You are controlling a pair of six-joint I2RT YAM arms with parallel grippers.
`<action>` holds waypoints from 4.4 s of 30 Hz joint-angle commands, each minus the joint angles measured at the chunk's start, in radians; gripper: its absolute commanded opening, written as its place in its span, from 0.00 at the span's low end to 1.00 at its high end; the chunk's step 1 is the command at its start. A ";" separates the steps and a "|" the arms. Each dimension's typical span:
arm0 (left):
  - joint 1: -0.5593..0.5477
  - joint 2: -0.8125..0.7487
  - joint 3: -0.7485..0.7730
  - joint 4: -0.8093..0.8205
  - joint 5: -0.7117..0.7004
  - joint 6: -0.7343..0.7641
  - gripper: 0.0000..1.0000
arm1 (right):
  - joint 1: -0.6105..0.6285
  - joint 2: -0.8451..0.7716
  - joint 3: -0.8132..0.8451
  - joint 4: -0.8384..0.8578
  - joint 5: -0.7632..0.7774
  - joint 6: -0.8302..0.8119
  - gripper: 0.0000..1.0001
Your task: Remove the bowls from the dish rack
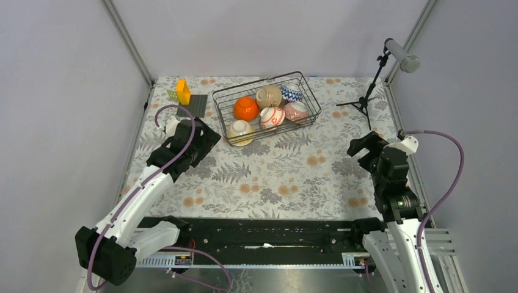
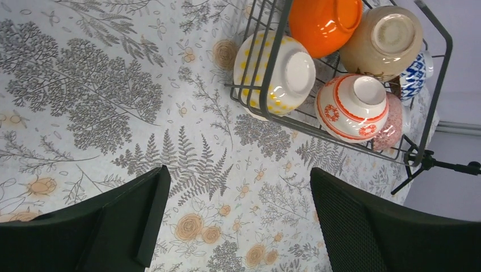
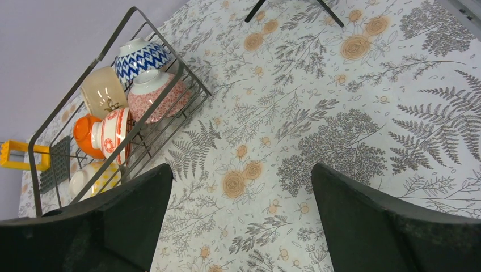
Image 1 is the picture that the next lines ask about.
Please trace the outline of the yellow sun pattern bowl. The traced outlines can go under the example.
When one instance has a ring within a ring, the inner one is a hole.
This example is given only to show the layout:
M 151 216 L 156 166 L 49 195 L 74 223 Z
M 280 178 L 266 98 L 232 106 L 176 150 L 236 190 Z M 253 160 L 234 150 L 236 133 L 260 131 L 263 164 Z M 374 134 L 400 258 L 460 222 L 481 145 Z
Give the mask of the yellow sun pattern bowl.
M 234 121 L 227 129 L 227 138 L 231 145 L 246 146 L 254 140 L 254 128 L 247 121 Z

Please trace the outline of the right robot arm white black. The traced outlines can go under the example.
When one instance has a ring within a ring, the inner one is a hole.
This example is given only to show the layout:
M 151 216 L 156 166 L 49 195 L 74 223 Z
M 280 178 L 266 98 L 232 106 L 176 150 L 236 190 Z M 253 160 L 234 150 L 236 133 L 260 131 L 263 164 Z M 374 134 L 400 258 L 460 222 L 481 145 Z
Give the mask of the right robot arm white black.
M 433 267 L 420 200 L 407 186 L 408 158 L 416 153 L 418 140 L 408 136 L 388 143 L 372 131 L 351 140 L 347 154 L 367 153 L 358 162 L 371 175 L 375 205 L 382 215 L 357 219 L 350 242 L 367 251 L 389 292 L 443 292 Z

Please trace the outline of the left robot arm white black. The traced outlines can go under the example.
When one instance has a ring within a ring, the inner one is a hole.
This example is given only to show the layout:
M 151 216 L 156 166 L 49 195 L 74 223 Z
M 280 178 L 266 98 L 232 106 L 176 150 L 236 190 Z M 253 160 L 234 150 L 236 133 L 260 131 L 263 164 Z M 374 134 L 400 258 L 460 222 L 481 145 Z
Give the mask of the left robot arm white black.
M 171 188 L 180 175 L 196 167 L 220 141 L 221 135 L 198 117 L 172 117 L 164 128 L 167 139 L 146 161 L 134 186 L 94 228 L 81 227 L 75 235 L 81 267 L 87 269 L 89 289 L 94 275 L 105 283 L 123 284 L 136 264 L 165 247 L 176 251 L 189 245 L 188 224 L 165 217 L 144 232 L 135 230 L 153 203 Z

